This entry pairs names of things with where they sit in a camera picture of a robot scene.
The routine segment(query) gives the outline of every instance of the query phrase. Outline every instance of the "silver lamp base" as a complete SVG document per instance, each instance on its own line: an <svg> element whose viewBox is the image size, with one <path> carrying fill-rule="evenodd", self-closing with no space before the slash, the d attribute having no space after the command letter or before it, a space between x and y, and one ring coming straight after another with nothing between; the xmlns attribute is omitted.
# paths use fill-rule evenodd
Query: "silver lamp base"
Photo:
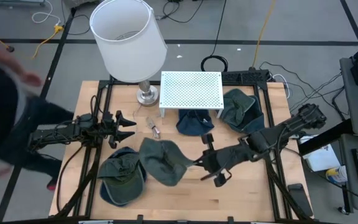
<svg viewBox="0 0 358 224"><path fill-rule="evenodd" d="M137 101L142 106L153 106L158 100L158 89L150 85L148 80L139 83L139 89L136 92Z"/></svg>

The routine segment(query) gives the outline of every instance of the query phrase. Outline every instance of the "green baseball cap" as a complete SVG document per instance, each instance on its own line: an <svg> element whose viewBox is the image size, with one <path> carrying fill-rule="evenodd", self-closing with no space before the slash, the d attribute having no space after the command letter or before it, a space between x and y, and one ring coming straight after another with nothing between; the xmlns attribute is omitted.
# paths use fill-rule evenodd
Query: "green baseball cap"
<svg viewBox="0 0 358 224"><path fill-rule="evenodd" d="M138 154L128 153L102 163L98 178L102 179L114 204L128 204L142 194L144 179L138 161Z"/></svg>
<svg viewBox="0 0 358 224"><path fill-rule="evenodd" d="M144 138L139 150L144 169L166 186L175 186L193 165L173 141Z"/></svg>

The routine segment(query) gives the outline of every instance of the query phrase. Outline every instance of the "lamp base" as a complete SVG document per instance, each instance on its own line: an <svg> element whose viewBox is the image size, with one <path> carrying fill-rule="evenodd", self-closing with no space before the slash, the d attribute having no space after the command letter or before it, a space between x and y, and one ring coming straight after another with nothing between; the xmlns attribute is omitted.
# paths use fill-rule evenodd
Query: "lamp base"
<svg viewBox="0 0 358 224"><path fill-rule="evenodd" d="M136 92L137 101L142 106L154 106L158 100L158 89L152 85L148 91L138 89Z"/></svg>

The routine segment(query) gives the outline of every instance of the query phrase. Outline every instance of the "black pants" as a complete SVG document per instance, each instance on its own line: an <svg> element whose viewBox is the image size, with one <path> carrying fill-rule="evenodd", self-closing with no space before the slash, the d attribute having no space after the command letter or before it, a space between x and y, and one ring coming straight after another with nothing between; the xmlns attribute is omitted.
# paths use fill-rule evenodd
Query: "black pants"
<svg viewBox="0 0 358 224"><path fill-rule="evenodd" d="M29 136L41 124L59 124L72 120L73 113L38 96L27 99L27 105L19 122L0 145L0 159L15 166L42 172L56 179L59 175L60 160L46 158L29 150Z"/></svg>

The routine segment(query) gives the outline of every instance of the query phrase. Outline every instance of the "person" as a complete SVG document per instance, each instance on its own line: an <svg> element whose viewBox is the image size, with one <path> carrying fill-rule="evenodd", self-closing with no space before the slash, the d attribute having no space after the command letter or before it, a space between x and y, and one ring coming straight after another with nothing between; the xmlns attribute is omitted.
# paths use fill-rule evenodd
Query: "person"
<svg viewBox="0 0 358 224"><path fill-rule="evenodd" d="M30 149L29 136L38 125L72 120L73 113L29 94L23 84L41 86L42 80L0 48L0 160L48 174L52 179L47 188L54 190L62 162ZM9 169L0 170L0 176L7 173Z"/></svg>

